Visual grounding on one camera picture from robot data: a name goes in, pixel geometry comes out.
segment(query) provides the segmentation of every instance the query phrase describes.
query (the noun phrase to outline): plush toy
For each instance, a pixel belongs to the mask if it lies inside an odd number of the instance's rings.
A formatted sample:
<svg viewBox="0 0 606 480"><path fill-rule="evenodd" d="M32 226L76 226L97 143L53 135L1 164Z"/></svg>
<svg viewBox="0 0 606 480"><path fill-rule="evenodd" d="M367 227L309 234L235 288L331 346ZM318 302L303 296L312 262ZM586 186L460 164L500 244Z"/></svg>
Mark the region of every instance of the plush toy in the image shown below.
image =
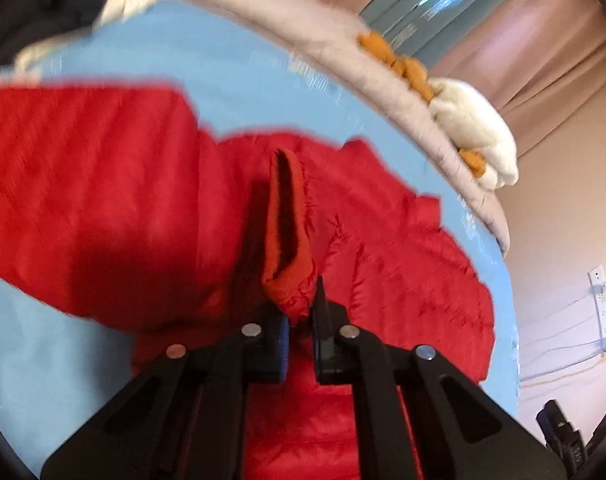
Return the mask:
<svg viewBox="0 0 606 480"><path fill-rule="evenodd" d="M458 154L483 189L493 191L518 180L516 143L508 125L476 89L452 79L428 79L417 59L397 56L377 32L359 34L363 49L409 83L427 103Z"/></svg>

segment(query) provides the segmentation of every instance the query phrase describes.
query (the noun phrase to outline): power strip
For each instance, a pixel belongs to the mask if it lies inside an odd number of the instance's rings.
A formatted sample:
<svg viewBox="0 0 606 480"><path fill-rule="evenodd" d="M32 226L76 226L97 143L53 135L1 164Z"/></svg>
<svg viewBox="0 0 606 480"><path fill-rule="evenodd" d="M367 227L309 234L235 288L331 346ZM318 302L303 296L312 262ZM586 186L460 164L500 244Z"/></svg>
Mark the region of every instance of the power strip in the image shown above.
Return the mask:
<svg viewBox="0 0 606 480"><path fill-rule="evenodd" d="M606 352L606 278L602 266L588 272L592 292L596 301L596 310L598 311L598 324L600 326L600 338L603 342L603 353Z"/></svg>

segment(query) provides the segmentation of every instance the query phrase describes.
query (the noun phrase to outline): red quilted fabric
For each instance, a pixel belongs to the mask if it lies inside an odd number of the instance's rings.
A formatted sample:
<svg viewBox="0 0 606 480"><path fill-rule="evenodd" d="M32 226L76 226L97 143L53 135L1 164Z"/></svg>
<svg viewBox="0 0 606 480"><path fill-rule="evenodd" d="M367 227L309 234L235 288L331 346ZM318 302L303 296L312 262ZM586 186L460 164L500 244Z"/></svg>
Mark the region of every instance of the red quilted fabric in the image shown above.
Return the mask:
<svg viewBox="0 0 606 480"><path fill-rule="evenodd" d="M138 332L135 368L173 343L213 343L266 295L300 322L319 274L353 323L486 376L488 290L438 201L365 143L283 131L217 143L171 89L0 90L0 277ZM315 384L304 332L286 383L251 397L249 480L359 477L349 389Z"/></svg>

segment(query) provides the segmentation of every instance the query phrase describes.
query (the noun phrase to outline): metal screw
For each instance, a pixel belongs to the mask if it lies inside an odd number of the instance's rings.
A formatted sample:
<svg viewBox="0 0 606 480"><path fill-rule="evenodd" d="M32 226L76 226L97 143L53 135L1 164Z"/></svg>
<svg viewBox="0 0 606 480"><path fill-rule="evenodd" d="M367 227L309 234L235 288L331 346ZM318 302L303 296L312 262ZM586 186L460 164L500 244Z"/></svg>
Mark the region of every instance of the metal screw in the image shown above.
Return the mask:
<svg viewBox="0 0 606 480"><path fill-rule="evenodd" d="M416 355L426 361L431 361L436 357L436 351L429 345L420 345L416 348Z"/></svg>
<svg viewBox="0 0 606 480"><path fill-rule="evenodd" d="M261 325L257 325L256 323L248 323L247 325L243 325L241 334L243 334L245 337L256 337L261 335Z"/></svg>
<svg viewBox="0 0 606 480"><path fill-rule="evenodd" d="M346 339L354 339L359 336L359 333L360 330L354 325L343 325L339 329L339 334L341 334Z"/></svg>

